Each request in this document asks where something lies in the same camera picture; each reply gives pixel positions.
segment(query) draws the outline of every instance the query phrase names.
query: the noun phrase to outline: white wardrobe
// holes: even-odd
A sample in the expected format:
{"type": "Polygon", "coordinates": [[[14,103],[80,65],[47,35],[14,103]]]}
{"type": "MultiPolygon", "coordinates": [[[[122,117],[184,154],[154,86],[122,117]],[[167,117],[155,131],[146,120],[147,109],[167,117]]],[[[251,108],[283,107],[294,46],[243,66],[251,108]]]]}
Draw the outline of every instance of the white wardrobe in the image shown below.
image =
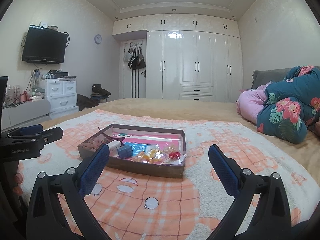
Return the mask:
{"type": "Polygon", "coordinates": [[[146,98],[235,102],[240,39],[198,31],[147,32],[146,98]]]}

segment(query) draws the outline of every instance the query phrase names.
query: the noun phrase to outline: blue package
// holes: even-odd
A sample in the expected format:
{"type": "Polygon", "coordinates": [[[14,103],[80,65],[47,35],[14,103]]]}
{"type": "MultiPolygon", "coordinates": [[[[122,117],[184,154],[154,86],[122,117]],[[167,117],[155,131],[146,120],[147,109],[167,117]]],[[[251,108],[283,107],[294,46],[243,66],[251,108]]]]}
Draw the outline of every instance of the blue package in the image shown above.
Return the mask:
{"type": "Polygon", "coordinates": [[[141,151],[146,152],[147,147],[150,146],[149,144],[139,144],[130,142],[125,142],[124,145],[130,145],[132,147],[133,156],[136,156],[141,151]]]}
{"type": "Polygon", "coordinates": [[[126,159],[133,156],[132,147],[130,145],[120,147],[118,149],[118,155],[120,159],[126,159]]]}

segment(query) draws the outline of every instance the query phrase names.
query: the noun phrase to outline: drawer handle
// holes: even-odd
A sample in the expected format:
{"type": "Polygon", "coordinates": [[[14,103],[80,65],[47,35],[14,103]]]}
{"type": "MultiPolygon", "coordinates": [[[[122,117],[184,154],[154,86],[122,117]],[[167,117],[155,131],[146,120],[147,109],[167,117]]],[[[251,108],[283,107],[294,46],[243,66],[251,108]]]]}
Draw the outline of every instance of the drawer handle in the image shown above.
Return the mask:
{"type": "Polygon", "coordinates": [[[65,106],[67,105],[68,101],[60,102],[60,105],[65,106]]]}

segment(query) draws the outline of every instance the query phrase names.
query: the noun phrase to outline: drawer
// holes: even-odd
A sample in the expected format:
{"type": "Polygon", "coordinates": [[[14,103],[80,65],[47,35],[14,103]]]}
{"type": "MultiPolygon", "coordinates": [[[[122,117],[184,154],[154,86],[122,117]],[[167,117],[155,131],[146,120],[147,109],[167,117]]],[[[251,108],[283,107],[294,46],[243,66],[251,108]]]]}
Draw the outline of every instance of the drawer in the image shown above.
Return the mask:
{"type": "Polygon", "coordinates": [[[212,87],[180,86],[181,94],[213,95],[212,87]]]}
{"type": "Polygon", "coordinates": [[[45,88],[46,97],[62,96],[62,81],[48,81],[45,88]]]}
{"type": "Polygon", "coordinates": [[[76,90],[76,81],[75,80],[67,80],[63,81],[63,94],[75,94],[77,93],[76,90]]]}
{"type": "Polygon", "coordinates": [[[49,114],[49,117],[51,119],[55,119],[55,118],[59,118],[68,114],[74,114],[79,112],[79,107],[78,106],[74,106],[74,107],[70,107],[67,109],[63,109],[63,110],[59,110],[59,111],[55,111],[49,114]]]}
{"type": "Polygon", "coordinates": [[[77,94],[49,97],[47,100],[51,104],[50,112],[54,112],[76,106],[77,94]]]}
{"type": "Polygon", "coordinates": [[[184,94],[180,94],[179,99],[180,100],[211,102],[213,97],[212,96],[204,96],[204,95],[184,95],[184,94]]]}

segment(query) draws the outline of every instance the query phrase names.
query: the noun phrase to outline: television screen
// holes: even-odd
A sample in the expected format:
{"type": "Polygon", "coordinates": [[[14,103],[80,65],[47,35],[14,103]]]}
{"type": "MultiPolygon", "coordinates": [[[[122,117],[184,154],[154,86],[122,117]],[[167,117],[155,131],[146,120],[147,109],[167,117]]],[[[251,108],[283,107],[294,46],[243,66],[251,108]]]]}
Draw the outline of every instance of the television screen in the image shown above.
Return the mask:
{"type": "Polygon", "coordinates": [[[30,25],[22,60],[40,64],[63,63],[67,38],[65,33],[30,25]]]}

